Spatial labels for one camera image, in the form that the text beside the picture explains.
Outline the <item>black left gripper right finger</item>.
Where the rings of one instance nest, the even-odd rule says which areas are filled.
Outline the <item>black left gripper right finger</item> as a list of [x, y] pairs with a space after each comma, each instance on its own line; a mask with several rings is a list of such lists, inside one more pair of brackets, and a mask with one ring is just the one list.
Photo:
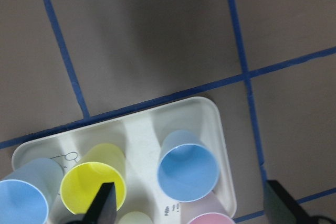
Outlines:
[[264, 212], [269, 223], [319, 223], [276, 180], [265, 183]]

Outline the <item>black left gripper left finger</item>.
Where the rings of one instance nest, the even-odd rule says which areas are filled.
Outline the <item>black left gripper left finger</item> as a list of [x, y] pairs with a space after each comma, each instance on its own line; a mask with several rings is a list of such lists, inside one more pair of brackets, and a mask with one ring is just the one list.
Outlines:
[[115, 223], [117, 200], [115, 184], [103, 183], [81, 223]]

